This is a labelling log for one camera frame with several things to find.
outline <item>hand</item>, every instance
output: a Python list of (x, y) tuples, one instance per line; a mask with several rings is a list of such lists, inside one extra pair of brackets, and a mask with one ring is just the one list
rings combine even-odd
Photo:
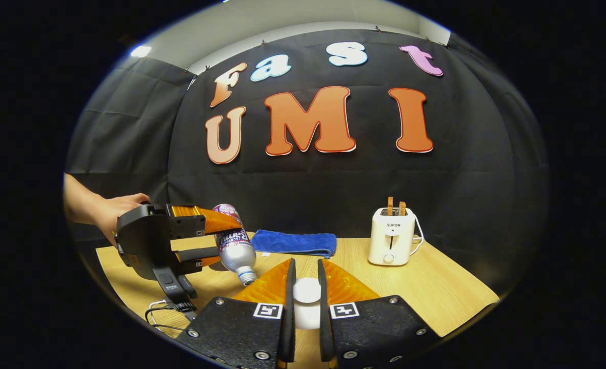
[(134, 208), (138, 208), (143, 201), (150, 201), (150, 198), (141, 193), (110, 199), (100, 198), (96, 203), (92, 204), (91, 216), (93, 222), (102, 231), (104, 236), (107, 237), (109, 242), (113, 246), (116, 246), (113, 233), (116, 232), (118, 217)]

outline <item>white wall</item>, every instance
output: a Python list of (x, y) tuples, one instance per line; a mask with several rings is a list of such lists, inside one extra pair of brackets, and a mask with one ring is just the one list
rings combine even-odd
[(229, 0), (149, 38), (149, 57), (205, 70), (232, 55), (299, 33), (347, 28), (392, 31), (446, 44), (450, 31), (385, 0)]

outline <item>aluminum bottle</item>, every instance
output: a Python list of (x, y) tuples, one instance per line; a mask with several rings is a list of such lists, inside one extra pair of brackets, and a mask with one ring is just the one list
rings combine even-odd
[[(244, 224), (239, 219), (237, 210), (232, 205), (221, 203), (212, 210), (230, 215), (244, 227)], [(244, 285), (253, 283), (257, 279), (253, 271), (256, 254), (245, 229), (242, 228), (239, 231), (215, 234), (214, 240), (216, 240), (216, 247), (219, 249), (219, 257), (224, 267), (229, 271), (237, 273), (239, 280)]]

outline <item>orange letter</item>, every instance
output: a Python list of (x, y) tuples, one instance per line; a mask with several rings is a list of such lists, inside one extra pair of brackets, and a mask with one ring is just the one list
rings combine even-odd
[(319, 128), (319, 139), (314, 147), (320, 152), (347, 152), (355, 149), (355, 140), (349, 136), (346, 123), (346, 98), (351, 91), (346, 87), (324, 87), (314, 96), (306, 112), (291, 93), (279, 93), (264, 100), (271, 109), (271, 142), (266, 153), (287, 155), (292, 145), (287, 142), (289, 130), (299, 150), (310, 147), (312, 136)]
[(426, 101), (423, 93), (411, 89), (391, 89), (392, 96), (399, 104), (401, 117), (401, 137), (396, 141), (396, 147), (404, 152), (429, 152), (433, 149), (433, 141), (426, 133), (424, 109)]
[(228, 112), (230, 119), (230, 144), (225, 150), (219, 147), (219, 124), (223, 121), (221, 115), (210, 118), (205, 122), (207, 129), (207, 156), (216, 164), (228, 164), (237, 157), (241, 147), (241, 116), (246, 112), (245, 107), (234, 108)]
[(219, 105), (219, 103), (221, 103), (221, 101), (226, 100), (226, 98), (230, 97), (232, 92), (228, 91), (228, 86), (235, 86), (235, 84), (239, 80), (238, 72), (241, 72), (242, 70), (246, 69), (246, 67), (246, 63), (241, 63), (240, 65), (235, 66), (235, 68), (232, 68), (226, 73), (219, 75), (219, 77), (214, 80), (216, 84), (216, 91), (214, 91), (214, 99), (210, 104), (210, 108), (216, 107), (217, 105)]

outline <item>table surface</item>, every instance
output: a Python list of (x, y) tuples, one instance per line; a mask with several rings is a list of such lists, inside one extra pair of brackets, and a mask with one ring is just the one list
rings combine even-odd
[[(214, 236), (174, 240), (171, 245), (173, 250), (216, 246)], [(368, 254), (368, 238), (338, 238), (336, 252), (329, 261), (354, 275), (380, 296), (395, 294), (403, 297), (441, 337), (463, 325), (488, 304), (499, 301), (497, 294), (483, 282), (428, 241), (410, 257), (408, 264), (402, 266), (370, 264)], [(142, 319), (150, 303), (164, 298), (157, 281), (143, 279), (134, 269), (125, 266), (114, 247), (99, 248), (97, 255), (116, 294)], [(271, 254), (263, 257), (261, 252), (257, 252), (254, 271), (259, 277), (289, 258), (296, 259), (297, 278), (317, 278), (317, 260), (321, 257), (310, 255)], [(235, 273), (214, 271), (209, 266), (187, 275), (187, 278), (198, 292), (198, 298), (192, 301), (199, 311), (213, 297), (233, 298), (244, 289)], [(183, 328), (189, 324), (182, 313), (173, 310), (155, 311), (153, 314), (157, 324)], [(161, 329), (172, 338), (179, 334), (178, 330)], [(296, 329), (294, 360), (288, 364), (289, 368), (328, 368), (328, 363), (321, 362), (319, 330)]]

